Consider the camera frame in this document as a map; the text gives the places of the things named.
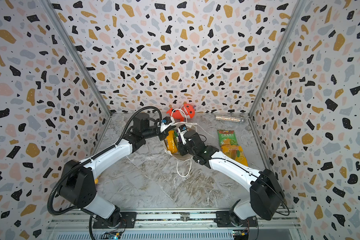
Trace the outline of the white printed paper bag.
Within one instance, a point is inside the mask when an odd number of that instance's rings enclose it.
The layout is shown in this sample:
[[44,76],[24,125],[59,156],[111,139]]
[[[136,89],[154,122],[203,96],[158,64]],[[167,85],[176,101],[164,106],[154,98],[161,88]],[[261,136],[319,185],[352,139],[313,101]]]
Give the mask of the white printed paper bag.
[[[183,117],[183,120],[176,121],[176,118],[174,117],[174,112],[179,111],[180,116]],[[187,150],[187,144],[186,144],[186,138],[184,137],[184,134],[189,130],[197,130],[197,123],[189,123],[188,117],[186,115],[186,112],[182,109],[173,109],[169,110],[170,120],[166,123],[169,123],[169,126],[166,128],[168,131],[168,135],[162,140],[162,145],[164,147],[164,150],[167,154],[174,157],[177,160],[177,166],[176,171],[177,174],[182,177],[186,178],[191,171],[192,168],[192,156],[189,154],[189,151]],[[180,174],[179,172],[179,163],[180,162],[187,162],[189,161],[189,170],[185,175]]]

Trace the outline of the green snack packet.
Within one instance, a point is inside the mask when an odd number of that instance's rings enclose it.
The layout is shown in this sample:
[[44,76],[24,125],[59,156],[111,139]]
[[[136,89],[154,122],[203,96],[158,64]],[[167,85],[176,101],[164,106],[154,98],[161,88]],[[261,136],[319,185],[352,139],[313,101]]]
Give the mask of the green snack packet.
[[219,137],[219,145],[222,146],[237,146],[238,141],[235,131],[233,130],[217,130]]

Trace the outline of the yellow chips packet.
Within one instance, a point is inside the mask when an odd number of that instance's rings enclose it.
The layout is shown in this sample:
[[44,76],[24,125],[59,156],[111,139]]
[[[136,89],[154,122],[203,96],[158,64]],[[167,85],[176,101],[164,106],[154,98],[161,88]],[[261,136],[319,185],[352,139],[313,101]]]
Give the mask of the yellow chips packet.
[[225,145],[225,146],[222,146],[222,152],[227,157],[235,160],[236,162],[238,162],[244,166],[248,166],[247,158],[246,158],[241,146]]

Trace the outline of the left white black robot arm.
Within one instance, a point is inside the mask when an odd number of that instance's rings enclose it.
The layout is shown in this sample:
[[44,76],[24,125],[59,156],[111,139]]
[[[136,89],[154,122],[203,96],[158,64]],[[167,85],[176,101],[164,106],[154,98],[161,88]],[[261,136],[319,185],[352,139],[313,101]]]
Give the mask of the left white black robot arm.
[[152,119],[147,113],[134,113],[114,144],[87,159],[65,164],[63,175],[48,199],[49,213],[61,215],[80,209],[111,228],[118,225],[122,217],[120,208],[97,193],[95,180],[117,161],[145,145],[147,139],[158,137],[162,141],[174,128],[173,117]]

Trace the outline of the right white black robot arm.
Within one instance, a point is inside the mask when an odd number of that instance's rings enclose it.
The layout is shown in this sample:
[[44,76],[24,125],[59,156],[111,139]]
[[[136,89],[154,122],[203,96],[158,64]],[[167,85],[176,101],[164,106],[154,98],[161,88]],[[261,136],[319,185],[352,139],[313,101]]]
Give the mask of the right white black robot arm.
[[249,192],[248,200],[239,200],[231,208],[232,222],[241,222],[254,216],[269,221],[284,202],[282,188],[275,174],[269,169],[252,169],[229,158],[218,148],[205,145],[194,130],[189,130],[181,136],[181,144],[180,153],[189,154],[195,163],[223,173]]

